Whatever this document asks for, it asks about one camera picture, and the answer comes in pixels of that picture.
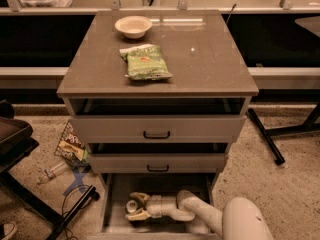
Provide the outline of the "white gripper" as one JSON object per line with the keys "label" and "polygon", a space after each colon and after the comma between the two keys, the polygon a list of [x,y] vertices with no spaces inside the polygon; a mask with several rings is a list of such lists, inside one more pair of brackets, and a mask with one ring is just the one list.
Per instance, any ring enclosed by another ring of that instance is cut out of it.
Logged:
{"label": "white gripper", "polygon": [[145,206],[146,210],[139,208],[126,215],[129,221],[143,221],[148,218],[173,217],[177,210],[176,198],[173,196],[152,195],[142,192],[132,192],[129,196]]}

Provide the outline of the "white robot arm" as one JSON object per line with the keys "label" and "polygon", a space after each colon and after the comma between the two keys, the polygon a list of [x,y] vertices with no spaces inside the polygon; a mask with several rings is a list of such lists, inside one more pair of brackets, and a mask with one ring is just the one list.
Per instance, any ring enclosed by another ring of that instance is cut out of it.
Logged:
{"label": "white robot arm", "polygon": [[223,240],[274,240],[260,209],[243,197],[233,198],[219,210],[188,190],[176,196],[132,192],[126,211],[129,221],[166,216],[190,222],[198,217]]}

